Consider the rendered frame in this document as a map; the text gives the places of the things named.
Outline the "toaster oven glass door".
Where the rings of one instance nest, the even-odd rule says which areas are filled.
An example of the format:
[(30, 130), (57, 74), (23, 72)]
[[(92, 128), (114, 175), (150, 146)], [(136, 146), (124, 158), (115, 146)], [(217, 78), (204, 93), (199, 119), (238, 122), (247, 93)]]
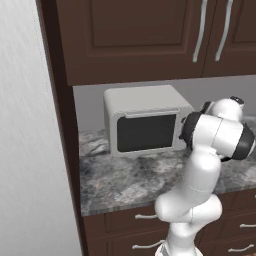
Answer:
[(175, 115), (121, 117), (117, 122), (119, 152), (160, 149), (173, 145)]

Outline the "white toaster oven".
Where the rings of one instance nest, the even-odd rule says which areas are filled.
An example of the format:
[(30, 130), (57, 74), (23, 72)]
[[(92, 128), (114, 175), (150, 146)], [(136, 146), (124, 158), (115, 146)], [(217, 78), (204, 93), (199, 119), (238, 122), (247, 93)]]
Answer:
[[(194, 111), (191, 104), (171, 85), (112, 88), (103, 96), (104, 123), (112, 156), (136, 157), (186, 148), (179, 138), (183, 122)], [(175, 115), (173, 145), (160, 149), (133, 152), (119, 152), (117, 148), (117, 122), (121, 117), (139, 118), (149, 116)]]

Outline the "dark brown tall cabinet panel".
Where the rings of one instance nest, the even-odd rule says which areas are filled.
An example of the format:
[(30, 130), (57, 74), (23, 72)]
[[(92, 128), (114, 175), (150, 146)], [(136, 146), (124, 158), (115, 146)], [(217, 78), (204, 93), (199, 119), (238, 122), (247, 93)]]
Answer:
[(82, 250), (88, 255), (80, 201), (78, 126), (73, 88), (67, 84), (56, 0), (36, 0), (67, 176)]

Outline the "dark brown drawer front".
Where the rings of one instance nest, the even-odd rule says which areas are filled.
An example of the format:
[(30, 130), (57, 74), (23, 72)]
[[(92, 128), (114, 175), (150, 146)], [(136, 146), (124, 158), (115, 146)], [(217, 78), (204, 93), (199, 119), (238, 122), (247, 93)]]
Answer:
[(256, 234), (256, 228), (240, 228), (240, 224), (256, 224), (256, 212), (222, 217), (207, 228), (205, 235), (216, 240)]
[(220, 194), (223, 213), (256, 209), (256, 189)]
[(136, 219), (136, 215), (153, 216), (154, 206), (139, 207), (105, 214), (107, 232), (131, 231), (144, 228), (167, 227), (166, 222), (154, 219)]
[(248, 237), (218, 243), (212, 256), (249, 256), (254, 254), (256, 254), (256, 237)]
[(108, 256), (155, 256), (167, 233), (166, 229), (159, 229), (118, 235), (108, 242)]

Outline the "dark brown wall cupboard door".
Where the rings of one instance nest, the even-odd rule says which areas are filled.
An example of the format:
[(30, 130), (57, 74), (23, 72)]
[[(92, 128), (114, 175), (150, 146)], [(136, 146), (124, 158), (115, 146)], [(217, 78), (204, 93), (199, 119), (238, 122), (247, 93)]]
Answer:
[(217, 0), (56, 0), (67, 82), (93, 85), (199, 78)]
[(256, 75), (256, 0), (234, 0), (221, 60), (214, 61), (219, 44), (218, 5), (222, 1), (216, 2), (203, 76)]

